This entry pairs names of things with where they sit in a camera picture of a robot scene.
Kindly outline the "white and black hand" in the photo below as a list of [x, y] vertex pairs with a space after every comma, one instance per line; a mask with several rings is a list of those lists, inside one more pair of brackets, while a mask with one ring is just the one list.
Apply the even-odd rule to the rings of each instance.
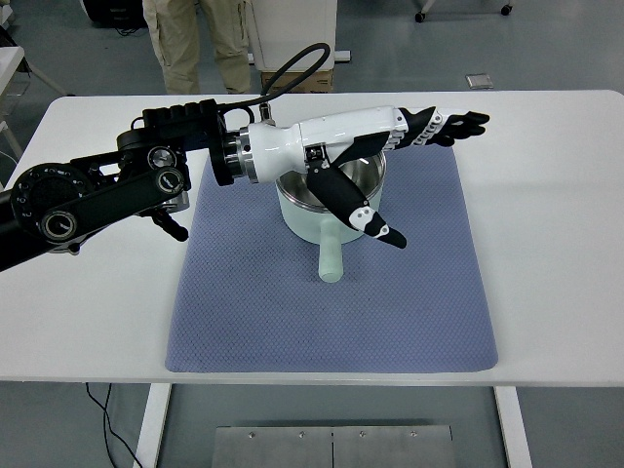
[[404, 235], [387, 224], [341, 167], [411, 145], [449, 147], [482, 135], [488, 121], [488, 115], [476, 111], [381, 106], [309, 119], [289, 128], [256, 123], [241, 132], [239, 160], [252, 182], [272, 182], [289, 172], [305, 175], [308, 190], [344, 225], [403, 249]]

